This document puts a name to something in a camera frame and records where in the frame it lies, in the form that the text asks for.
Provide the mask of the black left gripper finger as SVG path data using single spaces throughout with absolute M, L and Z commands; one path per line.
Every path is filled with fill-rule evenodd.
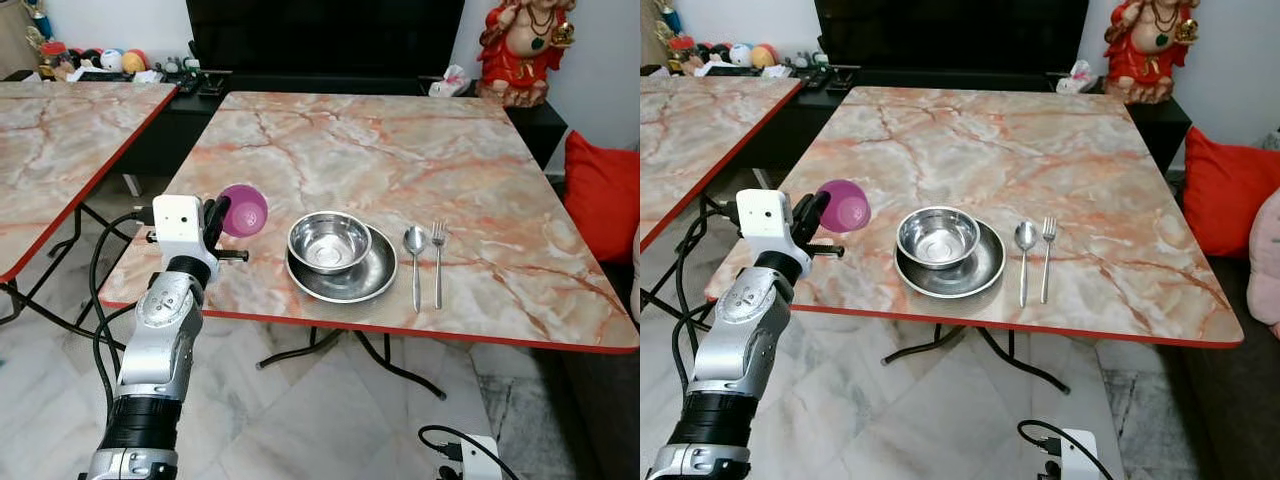
M 831 195 L 828 192 L 818 191 L 805 195 L 797 204 L 797 238 L 800 241 L 810 241 L 814 237 L 829 201 Z
M 205 239 L 218 241 L 224 232 L 224 221 L 230 210 L 230 198 L 220 195 L 205 201 Z

